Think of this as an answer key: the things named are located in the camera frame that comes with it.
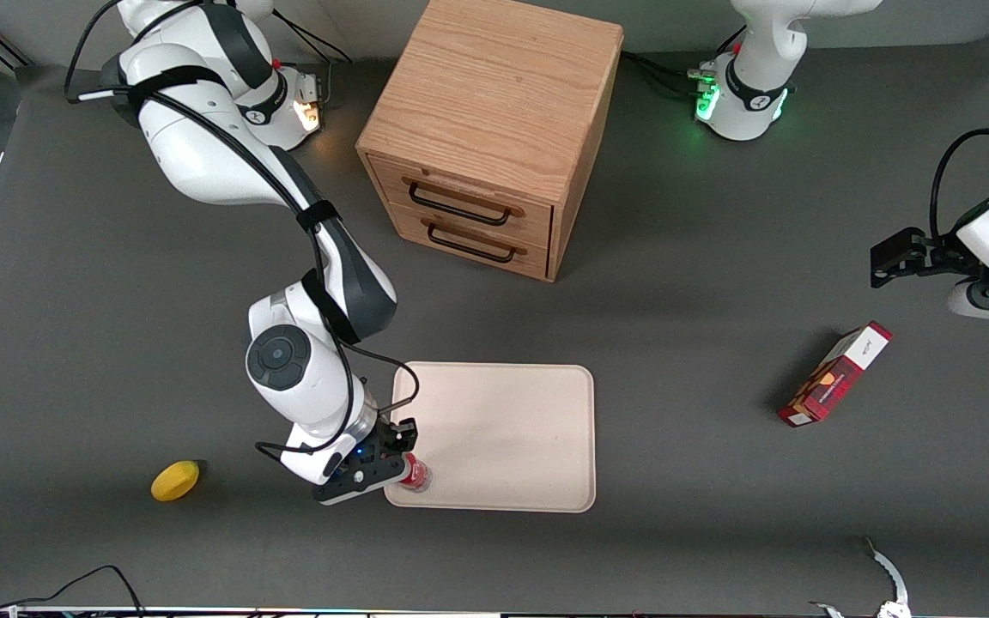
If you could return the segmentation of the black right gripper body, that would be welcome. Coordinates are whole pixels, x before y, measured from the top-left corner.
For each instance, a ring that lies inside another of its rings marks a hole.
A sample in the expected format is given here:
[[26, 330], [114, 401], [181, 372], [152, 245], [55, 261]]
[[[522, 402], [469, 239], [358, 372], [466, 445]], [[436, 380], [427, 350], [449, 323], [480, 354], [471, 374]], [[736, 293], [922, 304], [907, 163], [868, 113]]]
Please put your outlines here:
[[397, 422], [379, 418], [368, 437], [362, 439], [347, 457], [347, 469], [374, 469], [377, 450], [393, 450], [393, 442], [395, 442], [393, 423]]

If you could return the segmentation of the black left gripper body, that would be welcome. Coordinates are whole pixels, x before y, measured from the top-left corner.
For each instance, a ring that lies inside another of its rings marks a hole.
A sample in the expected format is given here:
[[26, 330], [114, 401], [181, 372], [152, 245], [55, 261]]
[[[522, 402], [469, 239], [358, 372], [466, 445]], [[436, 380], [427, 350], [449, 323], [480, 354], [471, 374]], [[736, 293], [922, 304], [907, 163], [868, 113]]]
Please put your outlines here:
[[924, 231], [917, 230], [915, 254], [915, 276], [956, 275], [967, 281], [980, 277], [979, 259], [967, 251], [954, 234], [930, 238]]

